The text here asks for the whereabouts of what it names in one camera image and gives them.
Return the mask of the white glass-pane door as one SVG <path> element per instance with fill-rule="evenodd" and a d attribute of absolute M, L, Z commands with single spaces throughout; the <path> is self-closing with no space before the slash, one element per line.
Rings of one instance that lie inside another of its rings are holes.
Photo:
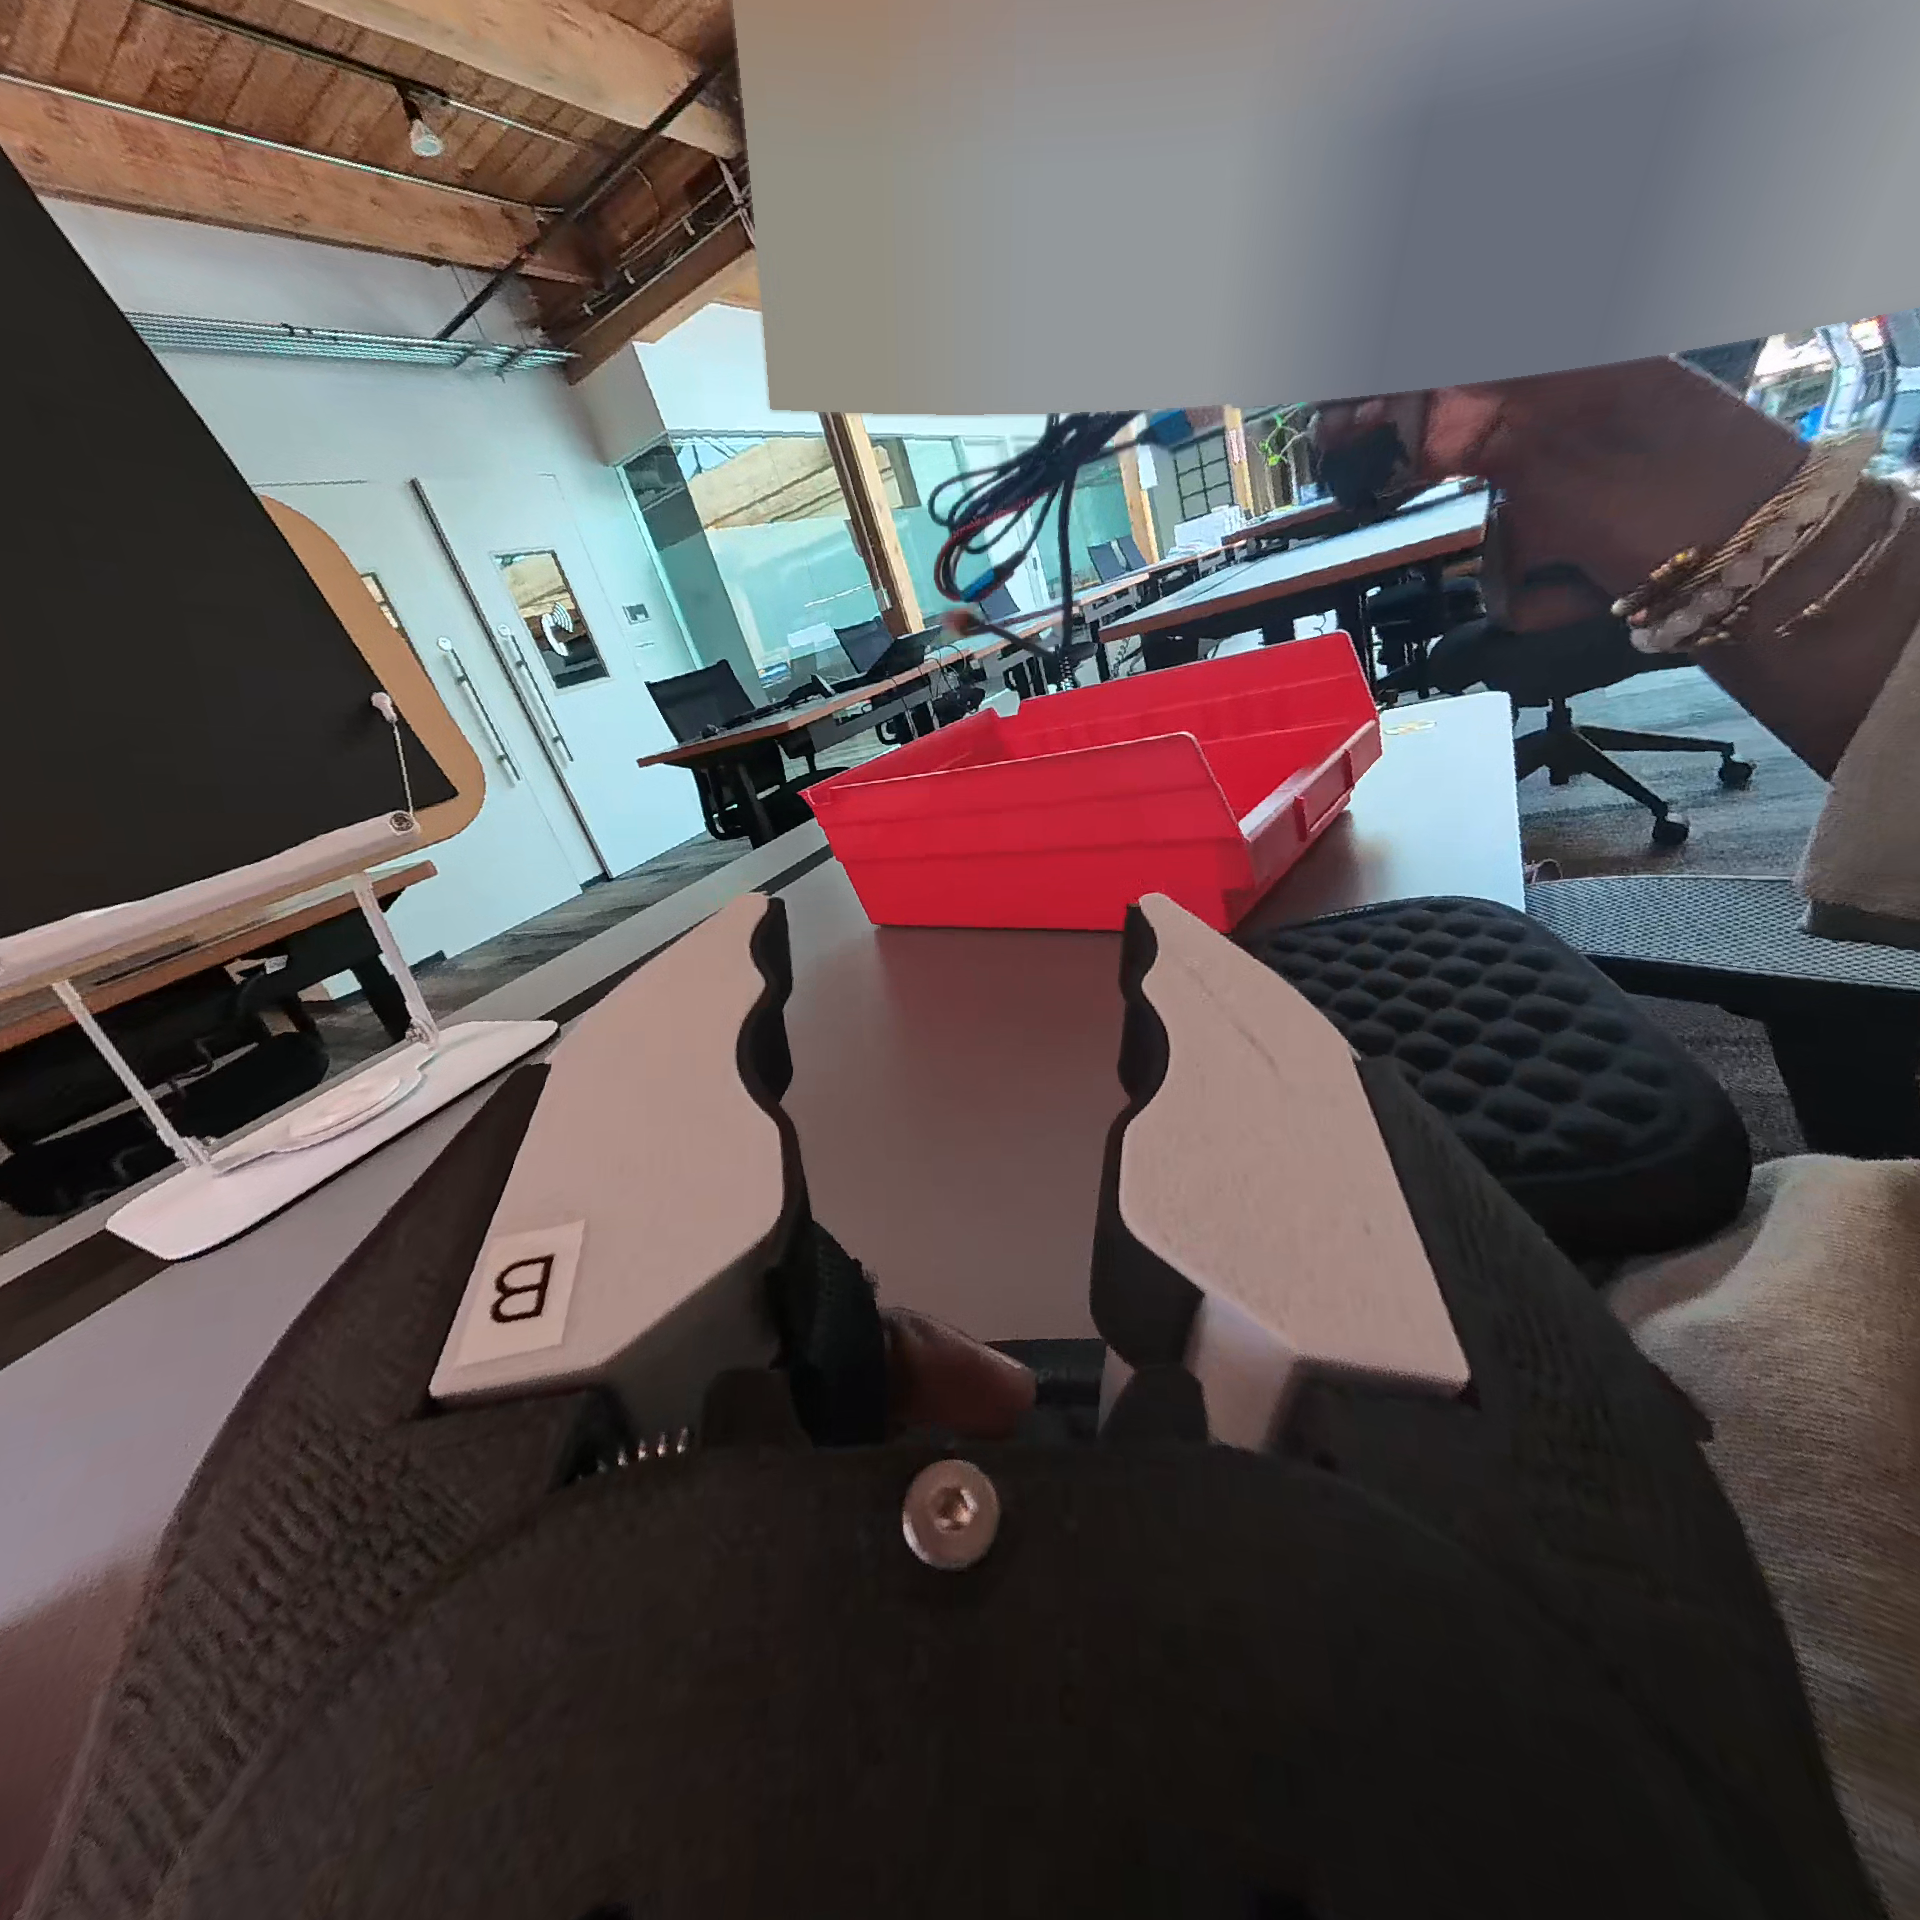
<path fill-rule="evenodd" d="M 537 805 L 575 884 L 613 878 L 614 867 L 573 774 L 573 752 L 537 684 L 525 629 L 495 558 L 481 544 L 459 539 L 462 524 L 447 518 L 443 492 L 433 492 L 431 482 L 412 475 L 406 490 L 463 598 L 463 636 L 447 638 L 445 656 L 459 659 L 469 685 L 463 697 L 512 763 L 505 780 Z"/>

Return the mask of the black honeycomb wrist rest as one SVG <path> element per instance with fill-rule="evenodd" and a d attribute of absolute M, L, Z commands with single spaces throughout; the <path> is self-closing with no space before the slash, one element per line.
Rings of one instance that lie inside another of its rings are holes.
<path fill-rule="evenodd" d="M 1737 1222 L 1752 1150 L 1735 1102 L 1516 907 L 1428 897 L 1236 942 L 1395 1065 L 1572 1261 L 1663 1257 Z"/>

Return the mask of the black mesh office chair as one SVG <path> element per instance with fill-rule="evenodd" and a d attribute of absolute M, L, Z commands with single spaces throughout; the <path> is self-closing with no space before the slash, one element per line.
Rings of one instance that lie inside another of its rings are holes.
<path fill-rule="evenodd" d="M 1787 878 L 1542 881 L 1526 913 L 1619 987 L 1760 1025 L 1808 1152 L 1918 1155 L 1918 956 L 1808 925 Z"/>

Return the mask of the person's beige clothing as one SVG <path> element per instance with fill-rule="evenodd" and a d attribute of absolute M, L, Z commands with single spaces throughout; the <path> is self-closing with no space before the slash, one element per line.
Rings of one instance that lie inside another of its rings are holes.
<path fill-rule="evenodd" d="M 1855 1850 L 1886 1914 L 1915 1916 L 1915 1035 L 1823 1016 L 1772 1044 L 1808 1152 L 1619 1310 L 1712 1420 Z"/>

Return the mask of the person's right forearm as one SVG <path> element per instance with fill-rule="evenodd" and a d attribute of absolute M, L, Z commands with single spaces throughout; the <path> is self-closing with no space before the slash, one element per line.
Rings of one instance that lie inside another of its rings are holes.
<path fill-rule="evenodd" d="M 1764 732 L 1833 780 L 1915 621 L 1915 496 L 1864 477 L 1699 661 Z"/>

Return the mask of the red plastic bin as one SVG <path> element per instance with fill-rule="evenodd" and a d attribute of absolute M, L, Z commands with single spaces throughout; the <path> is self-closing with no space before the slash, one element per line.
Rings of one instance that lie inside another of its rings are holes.
<path fill-rule="evenodd" d="M 1379 763 L 1343 632 L 973 716 L 806 793 L 878 928 L 1235 930 Z"/>

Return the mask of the wooden-edged office desk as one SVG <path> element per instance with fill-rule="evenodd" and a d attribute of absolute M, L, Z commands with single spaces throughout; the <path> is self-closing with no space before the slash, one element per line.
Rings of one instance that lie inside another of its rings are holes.
<path fill-rule="evenodd" d="M 1363 597 L 1408 569 L 1445 568 L 1479 554 L 1495 496 L 1456 490 L 1421 496 L 1403 513 L 1287 554 L 1223 568 L 1200 582 L 1120 616 L 1102 640 L 1212 640 L 1288 632 L 1296 617 L 1357 608 Z"/>
<path fill-rule="evenodd" d="M 832 777 L 822 758 L 847 741 L 915 745 L 969 718 L 996 689 L 1040 696 L 1049 685 L 1046 638 L 972 638 L 932 649 L 921 669 L 873 685 L 816 689 L 768 707 L 764 722 L 637 756 L 641 773 L 680 771 L 709 837 L 760 849 L 808 820 L 808 792 Z"/>

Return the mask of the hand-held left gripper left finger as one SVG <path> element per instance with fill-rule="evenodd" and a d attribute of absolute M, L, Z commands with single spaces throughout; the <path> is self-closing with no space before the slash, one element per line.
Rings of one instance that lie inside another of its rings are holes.
<path fill-rule="evenodd" d="M 784 1115 L 784 904 L 744 893 L 567 1030 L 427 1381 L 438 1418 L 596 1394 L 629 1442 L 709 1406 L 801 1434 L 780 1292 L 806 1188 Z"/>

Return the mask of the black monitor screen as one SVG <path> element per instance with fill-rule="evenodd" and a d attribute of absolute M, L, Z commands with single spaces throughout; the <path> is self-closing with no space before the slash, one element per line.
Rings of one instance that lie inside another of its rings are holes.
<path fill-rule="evenodd" d="M 327 597 L 17 170 L 1 184 L 1 930 L 443 825 L 475 761 Z M 345 616 L 345 592 L 364 611 Z"/>

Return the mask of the person's right hand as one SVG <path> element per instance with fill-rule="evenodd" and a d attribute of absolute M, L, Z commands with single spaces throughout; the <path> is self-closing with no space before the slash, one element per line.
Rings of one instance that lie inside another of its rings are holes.
<path fill-rule="evenodd" d="M 1383 429 L 1409 485 L 1463 475 L 1497 494 L 1479 576 L 1509 634 L 1608 616 L 1673 556 L 1726 544 L 1809 454 L 1673 356 L 1328 400 L 1311 448 L 1326 461 Z"/>

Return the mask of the white monitor stand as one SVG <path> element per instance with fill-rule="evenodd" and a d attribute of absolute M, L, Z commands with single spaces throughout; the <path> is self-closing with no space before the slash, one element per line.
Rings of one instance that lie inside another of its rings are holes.
<path fill-rule="evenodd" d="M 429 1016 L 369 878 L 383 859 L 423 843 L 419 817 L 396 808 L 247 867 L 5 937 L 5 998 L 49 989 L 177 1164 L 108 1216 L 109 1236 L 167 1265 L 224 1249 L 560 1035 L 550 1017 L 438 1025 Z M 238 1144 L 207 1147 L 163 1115 L 158 1098 L 85 1005 L 79 978 L 111 957 L 152 948 L 165 934 L 236 918 L 243 907 L 280 905 L 325 881 L 349 883 L 380 956 L 397 968 L 406 1042 Z"/>

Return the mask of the person's left hand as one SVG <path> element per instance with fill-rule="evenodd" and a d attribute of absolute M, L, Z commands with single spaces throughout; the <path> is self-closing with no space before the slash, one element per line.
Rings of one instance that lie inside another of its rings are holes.
<path fill-rule="evenodd" d="M 973 1442 L 1013 1438 L 1040 1401 L 1020 1360 L 923 1313 L 879 1313 L 886 1432 L 950 1434 Z"/>

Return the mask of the black laptop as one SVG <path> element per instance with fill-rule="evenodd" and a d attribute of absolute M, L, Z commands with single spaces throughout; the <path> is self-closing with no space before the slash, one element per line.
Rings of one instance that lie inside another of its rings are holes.
<path fill-rule="evenodd" d="M 894 634 L 878 616 L 832 629 L 832 640 L 851 667 L 838 689 L 873 685 L 912 675 L 923 667 L 927 652 L 936 649 L 943 638 L 940 626 Z"/>

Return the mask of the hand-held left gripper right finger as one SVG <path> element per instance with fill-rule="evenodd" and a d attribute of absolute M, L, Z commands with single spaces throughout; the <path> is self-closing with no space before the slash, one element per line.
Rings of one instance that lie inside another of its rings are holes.
<path fill-rule="evenodd" d="M 1127 1381 L 1264 1452 L 1310 1384 L 1456 1398 L 1470 1362 L 1353 1046 L 1168 897 L 1120 937 L 1123 1106 L 1088 1306 Z"/>

